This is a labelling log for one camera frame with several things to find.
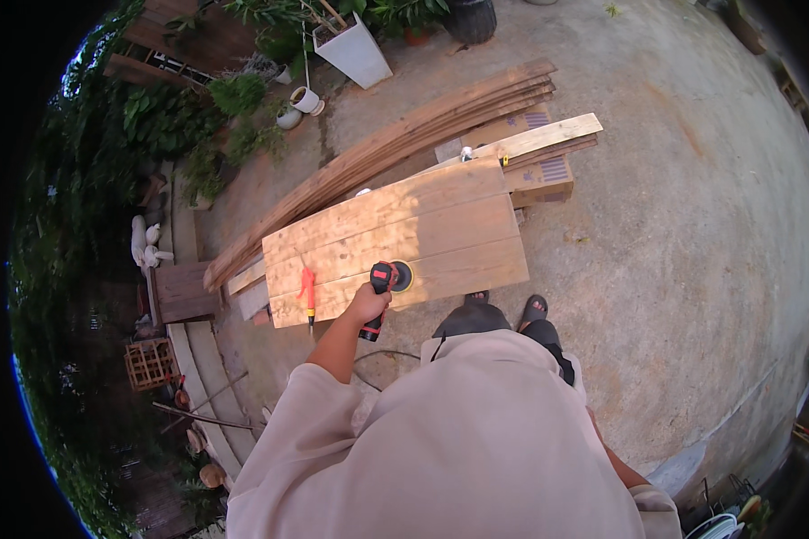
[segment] wooden crate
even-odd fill
[[[179,367],[174,358],[170,339],[142,340],[126,345],[126,372],[132,389],[142,392],[159,387],[171,378],[179,376]]]

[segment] terracotta pot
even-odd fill
[[[429,40],[429,35],[426,33],[425,28],[406,27],[404,30],[404,42],[411,47],[425,45],[425,43]]]

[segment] person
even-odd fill
[[[681,537],[668,494],[605,447],[545,299],[518,331],[488,299],[465,296],[356,435],[357,334],[391,300],[361,286],[291,373],[230,494],[228,536]]]

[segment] foot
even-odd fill
[[[472,294],[464,295],[464,305],[474,304],[487,304],[488,303],[488,290],[474,292]]]
[[[522,314],[521,323],[518,324],[518,333],[521,333],[534,320],[545,320],[548,317],[548,306],[545,298],[534,294],[528,298],[525,305],[525,312]]]

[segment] white sandbag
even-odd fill
[[[147,248],[144,249],[144,265],[147,267],[158,267],[159,261],[161,260],[174,260],[174,253],[159,251],[154,245],[148,245]]]
[[[144,264],[144,248],[147,247],[147,237],[144,230],[147,224],[144,223],[144,216],[132,217],[132,241],[131,251],[132,258],[137,265]]]
[[[148,245],[156,245],[159,242],[159,238],[162,235],[162,231],[160,230],[161,224],[158,222],[152,225],[149,229],[147,229],[147,244]]]

